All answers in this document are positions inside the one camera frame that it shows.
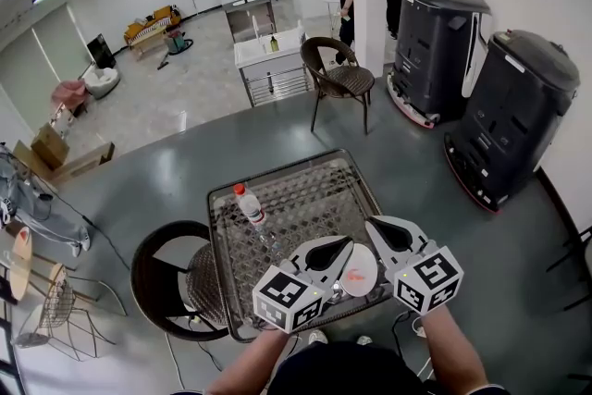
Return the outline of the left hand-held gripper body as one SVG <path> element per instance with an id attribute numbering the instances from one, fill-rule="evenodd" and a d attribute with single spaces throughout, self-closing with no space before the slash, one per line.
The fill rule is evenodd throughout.
<path id="1" fill-rule="evenodd" d="M 332 298 L 353 246 L 345 235 L 302 243 L 289 258 L 270 266 L 253 288 L 255 316 L 288 334 L 314 321 Z"/>

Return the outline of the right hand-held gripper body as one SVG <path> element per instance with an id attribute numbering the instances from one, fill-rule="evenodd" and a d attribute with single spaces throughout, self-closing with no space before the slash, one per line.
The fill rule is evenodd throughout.
<path id="1" fill-rule="evenodd" d="M 427 315 L 456 296 L 462 268 L 448 247 L 438 246 L 417 224 L 394 216 L 370 216 L 365 229 L 399 302 Z"/>

